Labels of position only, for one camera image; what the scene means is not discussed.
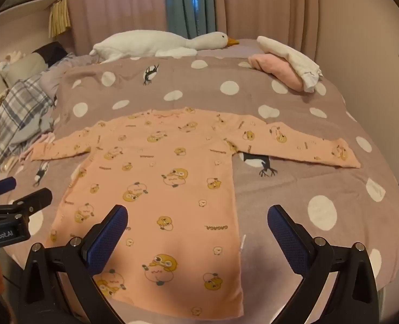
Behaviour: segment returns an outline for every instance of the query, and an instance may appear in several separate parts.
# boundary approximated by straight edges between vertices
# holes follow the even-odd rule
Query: folded clothes
[[[302,78],[298,76],[286,59],[267,53],[265,55],[253,55],[248,58],[248,61],[252,68],[273,74],[293,90],[303,91]]]
[[[301,52],[276,40],[266,38],[265,36],[259,36],[257,41],[259,47],[261,47],[265,53],[272,53],[276,56],[285,58],[299,77],[302,78],[303,90],[305,92],[313,92],[313,88],[318,83],[319,77],[323,76],[320,66]]]

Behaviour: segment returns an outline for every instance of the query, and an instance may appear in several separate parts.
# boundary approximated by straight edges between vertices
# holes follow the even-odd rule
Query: penguin print
[[[48,168],[49,168],[49,163],[47,161],[42,162],[40,164],[39,169],[35,175],[35,182],[33,183],[33,187],[39,186],[40,181],[42,180],[43,176],[47,173]]]
[[[151,84],[151,80],[158,73],[158,68],[159,68],[159,64],[157,66],[151,66],[151,67],[146,69],[146,71],[144,72],[144,75],[143,75],[143,78],[144,78],[143,85]]]
[[[252,167],[262,166],[263,169],[260,170],[259,175],[262,177],[271,177],[272,175],[276,175],[278,172],[276,169],[270,167],[270,158],[268,156],[264,156],[262,154],[250,154],[250,153],[242,153],[243,162],[248,161],[248,165]]]

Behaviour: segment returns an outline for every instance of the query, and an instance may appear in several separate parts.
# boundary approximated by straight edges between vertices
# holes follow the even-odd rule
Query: plush toy
[[[166,31],[135,30],[114,34],[95,44],[90,56],[98,54],[104,59],[103,63],[123,57],[194,56],[199,50],[223,49],[238,43],[218,31],[188,40]]]

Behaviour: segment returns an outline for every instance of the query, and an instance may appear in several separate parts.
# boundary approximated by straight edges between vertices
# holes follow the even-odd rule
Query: bedding
[[[363,242],[378,289],[394,279],[399,269],[397,182],[378,148],[347,112],[341,94],[326,79],[313,94],[300,94],[271,75],[251,69],[246,59],[140,58],[74,68],[62,79],[57,97],[59,105],[52,115],[56,139],[98,120],[108,121],[149,108],[192,107],[254,115],[266,123],[284,122],[295,130],[325,139],[342,137],[354,150],[360,169],[245,153],[233,156],[244,316],[231,323],[270,322],[300,282],[301,277],[293,274],[267,226],[267,210],[276,203],[313,237],[323,236],[330,244],[346,247]],[[52,205],[30,220],[31,239],[6,248],[21,266],[33,243],[53,237],[50,231],[56,206],[69,184],[81,174],[83,160],[78,156],[33,161],[12,169],[17,188],[1,196],[0,204],[41,187],[48,187],[53,193]],[[126,230],[121,242],[126,242],[130,232]],[[129,245],[119,247],[128,252]],[[100,277],[112,279],[119,291],[125,291],[121,284],[127,289],[129,284],[124,284],[115,270],[117,260],[112,262]],[[334,276],[330,276],[308,322],[319,318]],[[116,299],[110,299],[110,303],[127,323],[192,322],[148,312]],[[192,319],[199,320],[201,308],[191,310]]]

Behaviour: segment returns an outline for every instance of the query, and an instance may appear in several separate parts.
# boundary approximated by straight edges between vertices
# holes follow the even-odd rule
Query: white polka dot
[[[225,95],[235,95],[238,93],[239,90],[240,88],[238,84],[231,80],[224,82],[221,85],[221,92],[223,92]]]
[[[14,254],[12,255],[12,259],[13,259],[18,265],[20,265],[18,259],[15,257]]]
[[[111,86],[116,81],[116,75],[112,72],[104,72],[101,82],[104,86]]]
[[[42,211],[37,211],[35,214],[30,216],[30,220],[28,222],[28,231],[30,235],[36,234],[43,223],[43,213]]]
[[[81,167],[81,164],[82,164],[82,163],[78,164],[78,166],[75,168],[75,170],[74,170],[74,171],[72,172],[72,174],[70,175],[70,180],[71,180],[71,181],[73,181],[73,180],[78,176],[79,167]]]
[[[206,61],[202,60],[202,59],[197,59],[195,61],[192,62],[192,64],[190,65],[192,68],[194,69],[201,69],[201,68],[206,68],[208,67],[208,64]]]
[[[274,316],[272,316],[272,319],[270,319],[270,323],[272,323],[273,320],[275,320],[275,319],[277,318],[277,316],[279,315],[280,312],[282,312],[282,310],[283,310],[284,307],[285,307],[285,306],[282,306],[281,308],[279,308],[279,309],[276,311],[276,313],[274,314]]]
[[[251,68],[251,65],[249,64],[249,62],[240,62],[238,65],[240,67],[244,67],[244,68]]]
[[[317,91],[318,94],[320,94],[321,96],[324,96],[327,92],[326,87],[324,86],[323,83],[319,82],[315,85],[315,90]]]
[[[241,160],[244,159],[243,152],[240,152],[238,155],[240,156]],[[244,163],[246,163],[247,165],[250,165],[251,167],[255,167],[255,168],[262,168],[262,166],[263,166],[263,161],[260,159],[247,159],[244,161]]]
[[[183,96],[183,93],[180,90],[174,90],[172,92],[168,92],[168,94],[166,94],[164,96],[164,100],[165,101],[174,101],[174,100],[178,100],[182,96]]]
[[[337,212],[331,200],[323,195],[313,197],[307,206],[310,221],[317,228],[328,231],[336,224]]]
[[[369,255],[369,259],[371,260],[372,270],[374,271],[374,276],[376,279],[378,273],[380,272],[381,264],[383,262],[381,258],[381,253],[376,248],[374,248]]]
[[[77,103],[75,106],[73,106],[73,114],[75,115],[75,117],[78,117],[78,118],[85,115],[88,110],[89,110],[89,107],[85,102],[80,102],[80,103]]]
[[[356,119],[355,119],[354,117],[352,117],[352,115],[351,115],[349,112],[347,112],[346,114],[347,114],[348,117],[350,117],[353,121],[357,122]]]
[[[123,108],[123,107],[126,107],[127,105],[129,105],[129,100],[121,100],[121,101],[118,101],[118,102],[116,102],[116,103],[113,105],[113,110],[119,110],[119,109],[121,109],[121,108]]]
[[[276,108],[269,107],[267,105],[262,105],[258,107],[258,113],[264,119],[276,118],[280,114],[280,111]]]
[[[72,88],[75,89],[80,84],[81,84],[81,79],[77,79],[76,81],[73,82]]]
[[[309,109],[309,111],[310,111],[310,113],[312,113],[314,116],[317,116],[317,117],[320,117],[320,118],[327,118],[327,115],[326,115],[323,111],[319,110],[318,108],[311,107],[311,108]]]
[[[374,182],[371,178],[367,180],[366,190],[375,202],[381,202],[386,194],[386,190],[384,190],[380,184]]]
[[[15,174],[14,174],[13,176],[16,176],[16,175],[18,175],[19,173],[21,173],[23,169],[24,169],[24,166],[23,166],[23,165],[20,165],[20,166],[18,167],[18,169],[16,170],[16,172],[15,172]]]
[[[288,93],[288,87],[276,79],[272,80],[272,88],[278,94],[287,94]]]
[[[369,141],[367,141],[365,138],[362,138],[361,136],[357,136],[356,140],[362,149],[364,149],[366,152],[372,152],[372,146]]]

